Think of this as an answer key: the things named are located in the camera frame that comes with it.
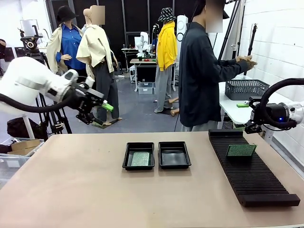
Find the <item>beige jacket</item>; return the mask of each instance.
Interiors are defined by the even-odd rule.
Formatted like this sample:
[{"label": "beige jacket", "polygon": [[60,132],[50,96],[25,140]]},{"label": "beige jacket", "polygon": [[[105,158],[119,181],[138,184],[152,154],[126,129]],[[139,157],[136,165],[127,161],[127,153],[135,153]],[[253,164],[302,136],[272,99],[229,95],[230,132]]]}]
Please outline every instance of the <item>beige jacket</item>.
[{"label": "beige jacket", "polygon": [[[51,71],[58,72],[58,68],[67,71],[67,66],[64,61],[61,60],[59,63],[56,61],[56,54],[61,50],[61,39],[62,39],[62,24],[53,32],[51,39],[47,43],[47,60]],[[73,24],[78,29],[80,36],[82,37],[83,32],[80,28]]]},{"label": "beige jacket", "polygon": [[98,25],[87,25],[76,58],[90,67],[95,67],[106,58],[109,73],[114,71],[109,41],[105,31]]}]

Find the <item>ridged black rack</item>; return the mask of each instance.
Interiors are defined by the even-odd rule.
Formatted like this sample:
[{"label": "ridged black rack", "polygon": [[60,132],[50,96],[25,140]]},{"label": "ridged black rack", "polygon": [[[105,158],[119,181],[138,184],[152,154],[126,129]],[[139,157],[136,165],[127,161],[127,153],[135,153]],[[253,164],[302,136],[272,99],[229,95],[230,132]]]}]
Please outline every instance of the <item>ridged black rack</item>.
[{"label": "ridged black rack", "polygon": [[209,130],[209,139],[239,203],[244,207],[299,205],[299,197],[289,194],[256,152],[249,158],[226,156],[229,145],[248,144],[242,131]]}]

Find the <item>gray pants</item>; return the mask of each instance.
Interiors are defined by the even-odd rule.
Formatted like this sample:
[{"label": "gray pants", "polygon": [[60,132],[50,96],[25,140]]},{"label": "gray pants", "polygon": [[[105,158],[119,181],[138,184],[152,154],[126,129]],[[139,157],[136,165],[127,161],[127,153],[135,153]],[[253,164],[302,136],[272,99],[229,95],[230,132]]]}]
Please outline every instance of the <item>gray pants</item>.
[{"label": "gray pants", "polygon": [[155,112],[162,112],[163,108],[171,108],[169,104],[171,99],[171,81],[172,81],[172,66],[169,66],[164,71],[161,71],[159,66],[156,67],[155,86],[157,88],[157,108]]},{"label": "gray pants", "polygon": [[[119,117],[118,89],[114,72],[109,73],[108,64],[105,61],[96,65],[93,68],[93,73],[96,80],[96,90],[104,94],[104,99],[114,107],[111,115],[113,119],[117,119]],[[102,106],[97,107],[97,119],[106,122],[106,112],[107,110]]]},{"label": "gray pants", "polygon": [[181,125],[181,132],[206,132],[208,130],[217,129],[218,122],[217,121],[208,121],[207,123],[197,125],[194,127],[185,127]]}]

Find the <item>black plastic bin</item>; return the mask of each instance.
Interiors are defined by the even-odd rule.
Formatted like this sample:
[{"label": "black plastic bin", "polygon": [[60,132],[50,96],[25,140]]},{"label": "black plastic bin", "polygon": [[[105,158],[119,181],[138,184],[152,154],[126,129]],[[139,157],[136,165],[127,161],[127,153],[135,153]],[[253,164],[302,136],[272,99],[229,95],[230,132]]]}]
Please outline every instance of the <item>black plastic bin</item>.
[{"label": "black plastic bin", "polygon": [[263,96],[268,88],[260,80],[231,80],[226,82],[225,95],[233,101],[248,101],[251,96]]},{"label": "black plastic bin", "polygon": [[154,166],[154,143],[127,143],[123,168],[126,170],[151,170]]},{"label": "black plastic bin", "polygon": [[256,152],[252,157],[227,157],[232,144],[249,144],[238,130],[209,130],[209,139],[227,179],[244,207],[298,206],[300,199],[289,194]]},{"label": "black plastic bin", "polygon": [[159,166],[162,169],[187,169],[191,165],[185,142],[160,142]]}]

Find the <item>table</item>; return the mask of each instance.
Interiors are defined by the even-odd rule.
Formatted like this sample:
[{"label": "table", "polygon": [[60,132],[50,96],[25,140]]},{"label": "table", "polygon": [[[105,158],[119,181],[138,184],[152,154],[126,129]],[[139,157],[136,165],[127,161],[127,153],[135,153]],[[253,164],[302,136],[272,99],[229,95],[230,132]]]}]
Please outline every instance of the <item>table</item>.
[{"label": "table", "polygon": [[[243,79],[243,76],[238,76],[236,79]],[[219,105],[221,106],[221,122],[218,125],[219,129],[222,129],[223,126],[223,120],[225,113],[230,117],[230,119],[235,123],[235,124],[245,124],[250,120],[252,108],[238,108],[237,104],[238,103],[243,103],[245,101],[232,101],[230,100],[226,95],[225,95],[225,86],[226,82],[221,82],[219,83]],[[281,102],[291,102],[288,98],[284,97],[283,95],[280,95],[278,93],[273,93],[270,98],[269,98],[269,103],[281,103]],[[262,126],[263,130],[265,130],[266,135],[264,139],[268,142],[271,143],[273,133],[274,131],[271,131],[267,128],[264,128]]]},{"label": "table", "polygon": [[[304,180],[257,134],[244,135],[290,193]],[[162,141],[185,141],[188,170],[158,169]],[[127,142],[154,142],[152,171],[122,168]],[[249,228],[300,226],[292,208],[242,207],[207,132],[54,135],[0,191],[1,228]]]},{"label": "table", "polygon": [[127,56],[136,55],[138,53],[138,50],[135,48],[122,48],[122,51],[123,51],[124,57],[125,57],[126,72],[128,72],[129,66],[128,66]]},{"label": "table", "polygon": [[[150,61],[144,61],[145,58],[142,59],[142,61],[140,61],[139,59],[135,58],[135,59],[132,59],[130,61],[131,64],[134,64],[135,66],[135,90],[134,92],[137,92],[138,90],[138,84],[137,84],[137,67],[145,67],[145,66],[142,66],[143,64],[151,64],[151,65],[155,65],[156,67],[156,62],[153,61],[155,60],[155,58],[151,58],[149,59]],[[173,74],[173,85],[172,85],[172,88],[173,88],[173,91],[176,91],[176,88],[175,88],[175,73]]]}]

